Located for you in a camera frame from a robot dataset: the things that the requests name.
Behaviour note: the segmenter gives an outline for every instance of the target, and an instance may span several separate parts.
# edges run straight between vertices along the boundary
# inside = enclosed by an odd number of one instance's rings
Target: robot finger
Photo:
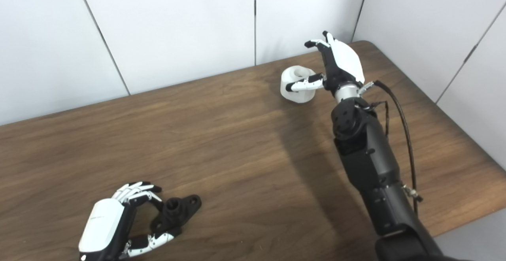
[[[306,43],[304,43],[304,46],[307,47],[307,48],[311,48],[311,47],[317,47],[318,50],[321,50],[321,49],[324,49],[324,48],[329,48],[330,45],[328,43],[325,43],[324,41],[322,40],[311,40],[311,41],[307,41]]]
[[[121,203],[123,203],[128,197],[130,197],[134,194],[137,194],[141,191],[151,190],[154,187],[156,187],[156,186],[155,185],[145,185],[145,186],[138,185],[137,187],[134,187],[134,185],[132,185],[132,186],[124,189],[123,192],[121,194],[119,194],[118,197],[116,197],[116,199],[119,200]]]
[[[138,207],[146,202],[152,203],[159,211],[163,208],[163,202],[159,196],[155,195],[150,191],[141,191],[137,194],[126,198],[125,202],[128,202],[134,207]]]
[[[327,43],[330,46],[332,46],[332,43],[334,43],[335,41],[334,36],[330,32],[327,32],[326,30],[323,31],[323,35],[325,36],[325,40],[327,41]]]
[[[150,252],[172,239],[174,239],[174,236],[168,232],[132,237],[128,240],[130,246],[128,247],[126,253],[128,254],[128,257],[138,256],[146,252]]]

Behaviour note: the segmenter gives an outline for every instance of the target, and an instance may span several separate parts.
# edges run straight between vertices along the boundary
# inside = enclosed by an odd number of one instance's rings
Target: wall seam
[[[107,52],[109,53],[109,57],[111,58],[112,63],[114,64],[114,68],[116,68],[116,71],[118,72],[119,78],[121,79],[121,82],[123,82],[123,86],[125,87],[126,92],[128,93],[129,96],[132,95],[130,93],[130,90],[127,87],[127,84],[125,83],[125,80],[123,79],[123,75],[121,75],[121,72],[119,71],[118,65],[116,64],[116,60],[114,60],[114,57],[112,56],[112,52],[109,49],[109,45],[107,45],[107,42],[105,41],[104,35],[103,35],[102,31],[100,30],[100,27],[98,26],[98,23],[96,23],[96,19],[95,19],[94,15],[93,15],[93,12],[92,12],[91,8],[90,8],[90,5],[88,4],[88,1],[87,0],[83,0],[83,1],[85,2],[86,8],[88,9],[88,12],[90,13],[90,16],[91,16],[91,18],[93,20],[93,23],[96,26],[96,30],[98,30],[98,33],[100,34],[100,37],[102,38],[102,41],[103,41],[103,43],[105,45],[105,48],[107,49]]]

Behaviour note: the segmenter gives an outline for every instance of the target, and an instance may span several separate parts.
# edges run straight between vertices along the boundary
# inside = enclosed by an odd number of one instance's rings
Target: black cable
[[[412,187],[414,190],[416,190],[416,170],[414,167],[414,155],[413,155],[413,146],[411,143],[411,137],[410,137],[410,130],[408,129],[408,124],[406,122],[406,117],[404,116],[404,112],[402,111],[401,104],[399,103],[399,100],[397,100],[397,97],[394,95],[392,90],[388,88],[387,85],[383,84],[383,82],[376,80],[374,81],[374,85],[378,86],[379,88],[383,89],[395,103],[395,106],[397,107],[397,111],[399,111],[399,116],[401,117],[402,126],[404,127],[404,133],[406,135],[406,143],[408,146],[408,154],[410,155],[410,168],[412,172]],[[413,198],[413,211],[416,215],[418,215],[418,201]]]
[[[370,110],[375,110],[376,107],[381,104],[385,104],[385,137],[387,138],[387,141],[388,141],[389,122],[390,122],[390,117],[388,115],[388,101],[381,101],[381,102],[372,103],[370,105],[371,106]]]

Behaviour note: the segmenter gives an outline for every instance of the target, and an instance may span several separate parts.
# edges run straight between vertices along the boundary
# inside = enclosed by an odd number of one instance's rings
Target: wood grain
[[[351,46],[366,79],[403,104],[430,232],[506,207],[505,172],[374,45]],[[374,231],[332,143],[334,99],[283,99],[292,65],[323,72],[311,53],[0,127],[0,259],[76,260],[94,202],[149,180],[165,199],[198,194],[203,205],[137,260],[373,260]],[[390,142],[408,182],[395,110]],[[154,214],[143,206],[134,231]]]

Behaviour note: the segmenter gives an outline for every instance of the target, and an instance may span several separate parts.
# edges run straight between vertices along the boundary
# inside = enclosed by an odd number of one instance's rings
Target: robotic hand
[[[81,241],[81,261],[121,260],[150,252],[181,234],[184,225],[202,205],[197,195],[170,198],[166,204],[150,182],[128,183],[111,198],[93,207]],[[137,207],[150,202],[160,214],[151,223],[151,234],[129,238]]]
[[[315,74],[286,85],[286,91],[299,92],[325,88],[333,95],[344,83],[361,88],[365,82],[362,64],[356,52],[346,43],[336,40],[330,32],[324,31],[325,42],[311,40],[304,43],[307,48],[317,47],[321,52],[325,75]]]

